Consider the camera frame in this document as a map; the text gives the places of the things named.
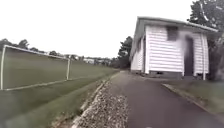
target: asphalt path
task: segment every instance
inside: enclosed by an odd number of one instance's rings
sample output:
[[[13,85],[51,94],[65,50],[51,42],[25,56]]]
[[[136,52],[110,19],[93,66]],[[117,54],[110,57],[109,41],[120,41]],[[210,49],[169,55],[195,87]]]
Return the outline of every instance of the asphalt path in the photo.
[[[128,128],[224,128],[213,115],[164,87],[128,72],[112,80],[127,96]]]

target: white building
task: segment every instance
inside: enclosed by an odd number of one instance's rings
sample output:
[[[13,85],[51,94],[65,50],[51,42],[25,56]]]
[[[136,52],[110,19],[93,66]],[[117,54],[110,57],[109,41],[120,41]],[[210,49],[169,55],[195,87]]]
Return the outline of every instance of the white building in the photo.
[[[207,36],[217,30],[205,26],[138,17],[131,49],[131,70],[179,76],[209,73]]]

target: green lawn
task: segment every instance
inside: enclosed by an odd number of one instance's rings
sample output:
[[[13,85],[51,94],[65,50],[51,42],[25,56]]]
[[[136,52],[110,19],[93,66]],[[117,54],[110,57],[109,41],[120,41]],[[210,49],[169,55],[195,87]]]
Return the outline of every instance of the green lawn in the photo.
[[[47,56],[6,52],[3,85],[5,89],[66,79],[67,60]],[[69,79],[99,76],[109,68],[71,61]]]
[[[26,53],[6,54],[4,65],[5,88],[66,78],[67,62],[59,59]],[[48,86],[0,91],[0,128],[44,128],[58,113],[75,111],[81,105],[87,92],[96,88],[96,85],[88,88],[87,84],[115,72],[116,70],[108,67],[73,61],[70,78],[86,78]]]
[[[212,112],[224,114],[224,82],[169,81],[167,83],[192,94]]]

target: roof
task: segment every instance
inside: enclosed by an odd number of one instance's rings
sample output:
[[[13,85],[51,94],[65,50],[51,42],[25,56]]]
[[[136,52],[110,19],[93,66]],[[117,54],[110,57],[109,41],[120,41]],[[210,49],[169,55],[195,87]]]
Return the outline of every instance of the roof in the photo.
[[[140,21],[140,20],[161,21],[161,22],[191,26],[191,27],[195,27],[195,28],[198,28],[198,29],[203,29],[203,30],[206,30],[206,31],[218,32],[218,30],[216,30],[214,28],[206,27],[206,26],[199,25],[199,24],[194,24],[194,23],[191,23],[191,22],[164,19],[164,18],[158,18],[158,17],[138,17],[138,21]]]
[[[164,19],[164,18],[158,18],[158,17],[138,17],[137,18],[137,24],[135,28],[135,34],[134,34],[134,40],[132,46],[135,46],[134,44],[138,42],[138,40],[141,38],[141,36],[144,35],[144,29],[146,25],[172,25],[172,26],[179,26],[179,27],[186,27],[190,28],[196,32],[201,33],[216,33],[218,30],[214,28],[209,28],[206,26],[190,23],[190,22],[184,22],[184,21],[178,21],[178,20],[171,20],[171,19]]]

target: sky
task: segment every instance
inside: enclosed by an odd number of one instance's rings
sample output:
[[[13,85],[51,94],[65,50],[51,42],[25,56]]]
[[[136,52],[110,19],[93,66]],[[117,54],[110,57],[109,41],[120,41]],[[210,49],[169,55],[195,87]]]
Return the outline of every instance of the sky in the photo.
[[[116,57],[137,16],[186,21],[192,0],[1,0],[0,39],[62,54]]]

